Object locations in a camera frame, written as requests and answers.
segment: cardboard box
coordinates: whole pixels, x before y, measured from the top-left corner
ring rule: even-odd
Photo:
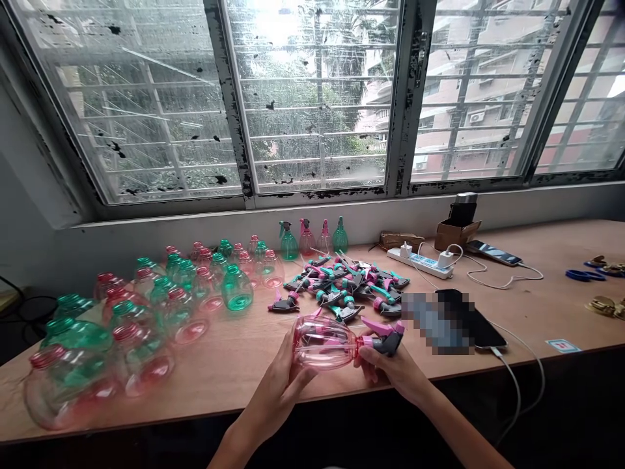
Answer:
[[[448,225],[448,222],[449,219],[442,221],[436,229],[434,247],[439,251],[444,251],[450,244],[459,244],[464,249],[465,244],[475,238],[475,233],[477,233],[482,224],[482,220],[480,220],[474,221],[471,225],[465,227],[457,227]],[[454,254],[460,254],[460,250],[456,247],[452,247],[449,251]]]

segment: dirty glass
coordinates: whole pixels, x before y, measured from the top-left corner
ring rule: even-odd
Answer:
[[[603,11],[616,11],[606,1]],[[625,150],[625,24],[600,16],[577,65],[536,174],[612,169]]]
[[[440,0],[412,182],[520,174],[527,118],[567,0]]]
[[[261,193],[384,184],[398,0],[227,0]]]
[[[201,0],[11,0],[109,204],[241,193]]]

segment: phone screen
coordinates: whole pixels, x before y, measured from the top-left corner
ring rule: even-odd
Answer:
[[[474,303],[466,302],[456,289],[437,290],[438,302],[445,304],[445,309],[458,321],[458,328],[466,337],[474,340],[480,348],[506,347],[508,343],[501,334],[475,309]]]
[[[497,249],[490,244],[486,244],[484,242],[473,240],[470,241],[468,246],[471,246],[476,251],[480,251],[481,253],[494,257],[495,259],[499,259],[501,262],[506,264],[518,264],[522,261],[520,257],[513,256],[512,254],[507,253],[506,251],[502,251],[501,249]]]

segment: scissors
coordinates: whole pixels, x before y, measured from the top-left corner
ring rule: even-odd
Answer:
[[[588,272],[584,270],[567,270],[565,275],[570,279],[577,281],[605,281],[605,277],[597,272]]]

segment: green spray bottle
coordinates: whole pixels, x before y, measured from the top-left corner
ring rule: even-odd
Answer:
[[[339,226],[332,235],[332,244],[334,245],[334,250],[337,253],[340,253],[341,251],[343,251],[343,253],[347,253],[349,242],[347,240],[347,232],[345,231],[345,228],[343,228],[343,217],[339,217]]]
[[[291,233],[291,224],[288,221],[280,222],[280,238],[282,238],[281,242],[281,250],[282,250],[282,258],[285,261],[294,261],[298,257],[298,241]]]

